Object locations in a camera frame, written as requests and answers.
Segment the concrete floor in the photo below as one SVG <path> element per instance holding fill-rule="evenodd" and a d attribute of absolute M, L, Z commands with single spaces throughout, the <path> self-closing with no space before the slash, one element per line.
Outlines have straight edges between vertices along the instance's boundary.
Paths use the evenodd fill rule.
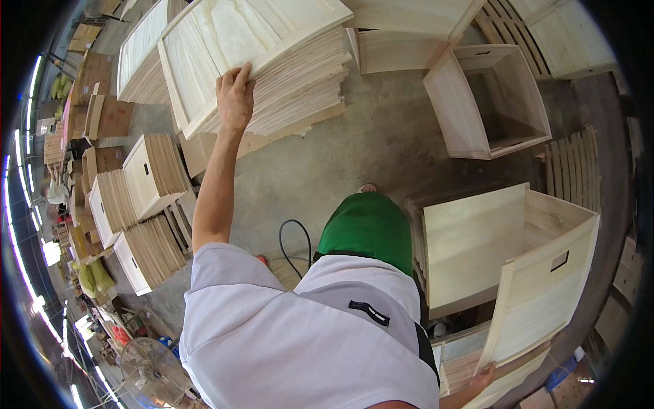
<path fill-rule="evenodd" d="M 140 0 L 130 13 L 137 16 L 147 9 L 149 1 Z M 132 25 L 110 22 L 94 45 L 94 51 L 117 56 L 120 43 Z M 466 42 L 474 43 L 475 33 L 467 35 Z M 271 269 L 287 288 L 293 288 L 299 279 L 281 259 L 277 235 L 282 222 L 301 221 L 315 250 L 322 228 L 334 209 L 364 183 L 375 183 L 413 222 L 419 222 L 416 218 L 419 207 L 451 198 L 525 181 L 536 190 L 545 190 L 530 149 L 492 161 L 450 159 L 422 85 L 426 71 L 362 77 L 354 62 L 349 64 L 349 70 L 350 75 L 341 86 L 347 106 L 344 114 L 315 124 L 304 135 L 289 135 L 271 143 L 237 163 L 231 241 L 252 254 L 265 254 L 273 260 Z M 619 108 L 613 104 L 615 90 L 609 75 L 591 78 L 575 83 L 563 80 L 538 83 L 555 139 L 579 131 L 583 124 L 595 125 L 602 162 L 602 209 L 606 212 L 590 284 L 579 305 L 583 313 L 575 315 L 564 339 L 553 347 L 551 354 L 557 362 L 570 356 L 591 328 L 619 254 L 616 243 L 621 240 L 614 238 L 622 236 L 627 222 L 627 204 L 617 204 L 610 198 L 613 184 L 622 183 L 624 175 L 608 166 L 626 163 L 623 135 L 616 125 L 620 118 Z M 609 102 L 599 105 L 599 101 Z M 169 107 L 137 105 L 129 137 L 106 139 L 102 146 L 123 145 L 128 151 L 143 132 L 173 133 Z M 284 246 L 287 253 L 306 257 L 306 240 L 297 226 L 291 224 L 285 228 Z M 295 262 L 304 273 L 306 262 Z M 132 291 L 115 256 L 109 257 L 105 264 L 125 304 L 152 311 L 161 319 L 166 332 L 181 331 L 183 294 L 190 286 L 190 261 L 185 269 L 140 297 Z M 546 360 L 495 407 L 512 407 L 517 399 L 542 383 L 554 367 L 554 360 Z"/>

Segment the plywood sheet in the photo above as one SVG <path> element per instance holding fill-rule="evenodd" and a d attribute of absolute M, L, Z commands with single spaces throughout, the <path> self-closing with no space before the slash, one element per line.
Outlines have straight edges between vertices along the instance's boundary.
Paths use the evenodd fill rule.
<path fill-rule="evenodd" d="M 423 33 L 456 39 L 477 14 L 481 0 L 343 0 L 354 17 L 343 27 Z"/>
<path fill-rule="evenodd" d="M 556 238 L 502 267 L 478 370 L 491 361 L 512 361 L 565 327 L 591 267 L 599 215 L 531 190 L 525 198 L 526 222 Z"/>
<path fill-rule="evenodd" d="M 447 41 L 421 33 L 371 30 L 358 33 L 361 74 L 430 69 Z"/>
<path fill-rule="evenodd" d="M 252 62 L 250 77 L 258 81 L 250 132 L 268 135 L 337 105 L 349 59 L 341 32 L 311 41 L 351 16 L 336 0 L 193 2 L 159 43 L 184 135 L 218 131 L 215 80 L 247 61 Z"/>
<path fill-rule="evenodd" d="M 528 184 L 424 209 L 431 317 L 495 299 L 502 265 L 523 252 L 525 189 Z"/>

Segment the wooden frame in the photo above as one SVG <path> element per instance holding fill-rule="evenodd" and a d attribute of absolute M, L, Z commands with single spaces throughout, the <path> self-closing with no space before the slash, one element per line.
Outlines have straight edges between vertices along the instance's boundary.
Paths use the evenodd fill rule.
<path fill-rule="evenodd" d="M 214 19 L 215 16 L 220 16 L 223 20 L 218 21 L 217 17 Z M 220 126 L 215 98 L 217 77 L 250 61 L 250 77 L 261 81 L 255 88 L 255 99 L 259 97 L 259 101 L 270 101 L 271 97 L 262 98 L 261 95 L 266 91 L 266 74 L 274 74 L 280 63 L 292 66 L 294 52 L 303 52 L 305 58 L 314 56 L 317 51 L 309 45 L 320 50 L 323 44 L 320 41 L 309 44 L 310 41 L 326 35 L 351 17 L 352 12 L 337 0 L 194 1 L 170 23 L 158 44 L 175 119 L 184 136 L 190 139 L 198 132 L 217 132 Z M 212 29 L 200 26 L 211 26 Z M 238 42 L 233 40 L 235 33 L 239 34 Z M 331 51 L 333 56 L 320 52 L 319 59 L 324 67 L 310 70 L 314 75 L 322 76 L 322 84 L 338 84 L 347 74 L 342 66 L 340 70 L 334 71 L 335 67 L 347 61 L 347 57 L 344 57 L 347 53 L 342 51 L 342 43 L 340 45 L 341 51 L 338 47 Z M 315 84 L 311 78 L 307 79 L 308 82 L 299 81 L 299 78 L 290 79 L 285 90 L 291 94 L 297 92 L 298 96 L 302 92 L 312 94 L 315 101 L 313 108 L 308 104 L 311 99 L 298 100 L 296 110 L 307 110 L 304 116 L 340 102 L 334 100 L 333 94 L 317 93 L 319 89 L 303 89 Z M 283 94 L 279 90 L 273 90 L 273 93 L 278 96 Z M 323 101 L 331 98 L 334 102 L 325 105 L 325 102 L 318 101 L 320 98 Z"/>
<path fill-rule="evenodd" d="M 483 76 L 493 112 L 482 115 L 466 74 Z M 451 158 L 495 159 L 552 138 L 536 80 L 517 45 L 446 50 L 423 83 Z M 490 130 L 497 134 L 493 142 Z"/>
<path fill-rule="evenodd" d="M 170 135 L 142 135 L 125 159 L 123 170 L 139 220 L 161 212 L 190 188 L 179 150 Z"/>
<path fill-rule="evenodd" d="M 346 29 L 361 75 L 405 69 L 430 69 L 448 42 L 423 33 Z"/>
<path fill-rule="evenodd" d="M 602 32 L 579 1 L 510 1 L 553 77 L 574 79 L 617 67 Z"/>
<path fill-rule="evenodd" d="M 343 27 L 422 33 L 456 43 L 486 0 L 343 0 Z"/>
<path fill-rule="evenodd" d="M 491 361 L 510 362 L 563 329 L 591 269 L 600 215 L 531 190 L 525 199 L 525 239 L 532 249 L 502 266 L 477 371 Z"/>
<path fill-rule="evenodd" d="M 120 46 L 116 90 L 121 101 L 170 104 L 157 42 L 185 0 L 159 0 Z"/>

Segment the fluorescent light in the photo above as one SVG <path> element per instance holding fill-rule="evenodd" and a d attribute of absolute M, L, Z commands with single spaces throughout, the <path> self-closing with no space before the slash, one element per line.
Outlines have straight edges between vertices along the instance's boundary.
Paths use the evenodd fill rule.
<path fill-rule="evenodd" d="M 34 85 L 37 82 L 37 73 L 39 72 L 39 65 L 41 64 L 41 56 L 37 58 L 37 63 L 34 65 L 34 72 L 32 73 L 32 83 L 29 85 L 29 97 L 34 96 Z"/>
<path fill-rule="evenodd" d="M 39 231 L 40 228 L 39 228 L 39 224 L 37 222 L 37 217 L 36 217 L 36 215 L 34 214 L 33 211 L 30 212 L 30 213 L 32 214 L 32 221 L 34 222 L 34 228 L 37 229 L 37 231 Z"/>
<path fill-rule="evenodd" d="M 25 113 L 25 129 L 27 130 L 27 149 L 25 152 L 29 155 L 29 123 L 32 119 L 32 99 L 27 101 L 27 112 Z"/>
<path fill-rule="evenodd" d="M 20 131 L 14 132 L 14 145 L 16 145 L 16 161 L 19 166 L 23 166 L 23 157 L 20 154 Z"/>
<path fill-rule="evenodd" d="M 43 220 L 41 220 L 41 212 L 39 211 L 39 206 L 34 206 L 34 211 L 36 212 L 37 218 L 39 219 L 39 224 L 42 226 Z"/>
<path fill-rule="evenodd" d="M 68 320 L 64 317 L 63 319 L 63 356 L 71 356 L 71 348 L 68 346 Z"/>
<path fill-rule="evenodd" d="M 71 393 L 73 394 L 73 401 L 77 405 L 77 409 L 84 409 L 82 407 L 82 401 L 80 400 L 80 395 L 77 393 L 77 385 L 71 385 Z"/>
<path fill-rule="evenodd" d="M 27 164 L 27 176 L 29 178 L 29 190 L 32 193 L 34 193 L 34 181 L 32 179 L 32 164 Z"/>

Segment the wooden panel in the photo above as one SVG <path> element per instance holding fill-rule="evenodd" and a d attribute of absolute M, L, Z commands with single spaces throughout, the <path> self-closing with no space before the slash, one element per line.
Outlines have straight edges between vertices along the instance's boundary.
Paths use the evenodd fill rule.
<path fill-rule="evenodd" d="M 423 83 L 438 117 L 447 150 L 490 152 L 477 103 L 451 50 L 443 53 Z"/>
<path fill-rule="evenodd" d="M 523 251 L 526 188 L 516 185 L 424 209 L 431 317 L 495 298 L 502 265 Z"/>
<path fill-rule="evenodd" d="M 590 270 L 599 215 L 531 190 L 526 206 L 528 222 L 558 237 L 503 266 L 478 370 L 511 361 L 565 327 Z"/>
<path fill-rule="evenodd" d="M 309 46 L 311 39 L 329 32 L 351 16 L 352 13 L 336 0 L 193 2 L 171 22 L 159 46 L 175 117 L 184 127 L 184 135 L 189 138 L 197 132 L 217 131 L 220 119 L 217 115 L 215 80 L 229 69 L 247 61 L 252 62 L 250 77 L 260 80 L 254 91 L 260 109 L 267 103 L 288 103 L 277 100 L 275 104 L 275 98 L 262 98 L 261 95 L 266 89 L 266 73 L 273 75 L 280 63 L 289 64 L 300 72 L 295 73 L 288 86 L 281 88 L 283 91 L 275 88 L 279 84 L 271 83 L 273 95 L 278 99 L 287 97 L 293 100 L 292 97 L 297 97 L 293 93 L 302 95 L 302 91 L 313 97 L 310 99 L 316 99 L 318 96 L 315 89 L 302 88 L 316 81 L 330 89 L 335 87 L 338 98 L 338 84 L 347 73 L 341 67 L 347 61 L 347 57 L 344 57 L 347 54 L 343 52 L 340 32 L 337 33 L 339 47 L 333 51 L 329 48 L 331 37 L 326 40 L 327 44 L 312 45 L 318 50 L 322 45 L 328 47 L 319 52 L 321 58 L 316 58 L 311 48 L 305 49 L 303 58 L 299 60 L 290 58 L 290 53 Z M 340 73 L 343 75 L 335 84 L 329 82 Z M 300 80 L 301 74 L 305 74 L 307 79 Z M 313 107 L 313 112 L 301 117 L 325 108 L 319 105 L 318 109 Z M 254 129 L 256 121 L 267 119 L 255 112 L 249 130 L 262 133 Z"/>
<path fill-rule="evenodd" d="M 600 318 L 595 323 L 595 329 L 599 332 L 609 350 L 614 353 L 620 339 L 629 322 L 629 314 L 609 295 L 604 304 Z"/>
<path fill-rule="evenodd" d="M 553 77 L 572 79 L 615 66 L 604 36 L 578 1 L 557 3 L 543 13 L 527 25 Z"/>
<path fill-rule="evenodd" d="M 517 370 L 514 370 L 510 374 L 503 376 L 497 380 L 494 380 L 486 389 L 483 390 L 476 398 L 466 404 L 464 409 L 476 409 L 476 408 L 488 408 L 514 387 L 522 384 L 527 376 L 533 371 L 537 370 L 542 364 L 549 350 L 547 348 L 545 351 L 540 353 L 536 358 L 532 359 L 530 362 L 521 366 Z"/>
<path fill-rule="evenodd" d="M 361 74 L 430 69 L 447 48 L 447 42 L 431 35 L 371 30 L 358 33 L 361 50 L 357 60 L 364 60 Z"/>
<path fill-rule="evenodd" d="M 480 0 L 343 0 L 354 12 L 354 17 L 344 22 L 343 27 L 423 33 L 453 40 L 472 21 L 482 3 Z"/>

